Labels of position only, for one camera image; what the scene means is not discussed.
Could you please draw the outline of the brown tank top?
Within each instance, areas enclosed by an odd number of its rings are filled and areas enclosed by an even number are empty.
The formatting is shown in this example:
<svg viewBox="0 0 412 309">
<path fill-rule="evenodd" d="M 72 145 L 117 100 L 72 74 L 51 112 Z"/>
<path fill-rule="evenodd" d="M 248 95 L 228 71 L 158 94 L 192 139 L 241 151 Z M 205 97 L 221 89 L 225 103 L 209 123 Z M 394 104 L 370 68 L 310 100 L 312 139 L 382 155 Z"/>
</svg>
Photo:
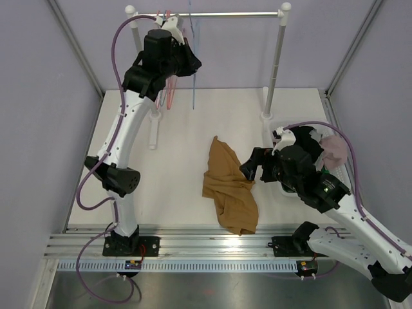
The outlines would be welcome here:
<svg viewBox="0 0 412 309">
<path fill-rule="evenodd" d="M 239 236 L 254 234 L 259 219 L 254 182 L 245 178 L 236 153 L 217 136 L 212 139 L 207 166 L 202 196 L 214 201 L 220 226 Z"/>
</svg>

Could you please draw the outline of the black tank top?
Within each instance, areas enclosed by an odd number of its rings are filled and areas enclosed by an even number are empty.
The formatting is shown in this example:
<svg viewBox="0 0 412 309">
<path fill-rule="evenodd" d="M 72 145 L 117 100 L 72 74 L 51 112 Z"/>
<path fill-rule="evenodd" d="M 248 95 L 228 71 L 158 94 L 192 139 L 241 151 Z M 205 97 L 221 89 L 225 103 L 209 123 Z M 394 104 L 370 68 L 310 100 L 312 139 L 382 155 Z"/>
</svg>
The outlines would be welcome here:
<svg viewBox="0 0 412 309">
<path fill-rule="evenodd" d="M 295 144 L 306 151 L 311 156 L 312 162 L 315 163 L 322 154 L 323 148 L 311 136 L 314 128 L 310 126 L 297 126 L 290 128 L 290 130 L 295 136 Z"/>
</svg>

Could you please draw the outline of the pink tank top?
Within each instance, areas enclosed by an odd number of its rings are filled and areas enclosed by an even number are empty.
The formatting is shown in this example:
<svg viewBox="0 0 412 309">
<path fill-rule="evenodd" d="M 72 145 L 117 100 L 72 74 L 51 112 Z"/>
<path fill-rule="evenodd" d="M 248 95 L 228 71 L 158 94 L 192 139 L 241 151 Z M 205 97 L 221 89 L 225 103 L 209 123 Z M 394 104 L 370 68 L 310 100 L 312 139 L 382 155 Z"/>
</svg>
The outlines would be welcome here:
<svg viewBox="0 0 412 309">
<path fill-rule="evenodd" d="M 336 169 L 347 162 L 348 150 L 343 138 L 331 135 L 321 139 L 323 162 L 327 170 Z"/>
</svg>

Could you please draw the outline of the pink hanger with clothes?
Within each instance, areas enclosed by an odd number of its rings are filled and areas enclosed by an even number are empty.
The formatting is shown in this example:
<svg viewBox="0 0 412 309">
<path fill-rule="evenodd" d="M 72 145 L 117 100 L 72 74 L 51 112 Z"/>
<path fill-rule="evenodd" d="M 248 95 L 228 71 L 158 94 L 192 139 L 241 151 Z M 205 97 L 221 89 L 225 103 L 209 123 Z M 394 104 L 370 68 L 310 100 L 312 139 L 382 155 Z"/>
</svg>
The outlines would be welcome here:
<svg viewBox="0 0 412 309">
<path fill-rule="evenodd" d="M 167 110 L 170 110 L 173 104 L 174 100 L 174 93 L 176 90 L 178 78 L 177 77 L 170 77 L 167 80 L 167 89 L 166 89 L 166 94 L 165 94 L 165 99 L 166 99 L 166 108 Z"/>
</svg>

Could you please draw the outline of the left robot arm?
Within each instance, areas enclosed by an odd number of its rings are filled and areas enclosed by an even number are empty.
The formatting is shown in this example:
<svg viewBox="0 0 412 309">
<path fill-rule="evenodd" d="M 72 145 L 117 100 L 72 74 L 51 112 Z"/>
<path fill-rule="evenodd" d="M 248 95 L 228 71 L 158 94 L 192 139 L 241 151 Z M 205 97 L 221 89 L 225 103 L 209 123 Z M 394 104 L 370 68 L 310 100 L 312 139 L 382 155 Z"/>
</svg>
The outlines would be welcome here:
<svg viewBox="0 0 412 309">
<path fill-rule="evenodd" d="M 201 62 L 177 28 L 149 30 L 144 49 L 125 72 L 120 84 L 121 103 L 105 145 L 96 156 L 87 156 L 86 168 L 106 190 L 113 206 L 113 224 L 105 239 L 103 256 L 140 256 L 158 239 L 139 236 L 133 193 L 141 175 L 128 166 L 131 149 L 143 119 L 169 77 L 194 75 Z"/>
</svg>

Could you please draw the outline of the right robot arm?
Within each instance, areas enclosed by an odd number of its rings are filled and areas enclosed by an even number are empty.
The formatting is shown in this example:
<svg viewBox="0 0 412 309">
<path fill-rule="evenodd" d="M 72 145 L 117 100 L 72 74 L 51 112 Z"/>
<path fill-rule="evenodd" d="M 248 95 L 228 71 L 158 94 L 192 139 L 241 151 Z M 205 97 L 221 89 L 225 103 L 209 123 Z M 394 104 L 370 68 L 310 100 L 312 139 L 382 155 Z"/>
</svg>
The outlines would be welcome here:
<svg viewBox="0 0 412 309">
<path fill-rule="evenodd" d="M 279 182 L 307 206 L 344 227 L 358 243 L 327 235 L 305 222 L 294 233 L 293 250 L 329 256 L 363 274 L 388 299 L 401 303 L 411 294 L 411 245 L 390 232 L 370 213 L 357 208 L 355 198 L 338 178 L 317 171 L 312 157 L 298 145 L 282 150 L 256 147 L 240 166 L 248 180 L 262 167 L 261 180 Z"/>
</svg>

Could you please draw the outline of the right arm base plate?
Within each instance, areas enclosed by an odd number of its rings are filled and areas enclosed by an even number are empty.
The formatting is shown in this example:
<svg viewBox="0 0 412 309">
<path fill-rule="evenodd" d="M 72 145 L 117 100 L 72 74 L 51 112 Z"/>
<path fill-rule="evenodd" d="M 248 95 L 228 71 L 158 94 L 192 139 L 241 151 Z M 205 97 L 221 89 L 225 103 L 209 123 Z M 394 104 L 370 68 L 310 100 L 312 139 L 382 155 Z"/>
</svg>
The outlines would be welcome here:
<svg viewBox="0 0 412 309">
<path fill-rule="evenodd" d="M 275 257 L 290 258 L 314 258 L 326 257 L 324 254 L 314 252 L 308 245 L 309 239 L 298 238 L 295 236 L 274 236 L 267 243 L 267 247 L 273 250 Z"/>
</svg>

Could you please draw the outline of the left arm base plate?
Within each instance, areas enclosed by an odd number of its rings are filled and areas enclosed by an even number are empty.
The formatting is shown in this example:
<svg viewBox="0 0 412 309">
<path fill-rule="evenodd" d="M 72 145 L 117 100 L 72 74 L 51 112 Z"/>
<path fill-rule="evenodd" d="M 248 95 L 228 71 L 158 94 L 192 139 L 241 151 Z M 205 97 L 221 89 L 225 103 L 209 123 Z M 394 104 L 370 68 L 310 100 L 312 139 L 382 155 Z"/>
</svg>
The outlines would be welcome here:
<svg viewBox="0 0 412 309">
<path fill-rule="evenodd" d="M 139 236 L 138 238 L 105 238 L 102 255 L 106 257 L 157 257 L 160 238 L 157 236 Z"/>
</svg>

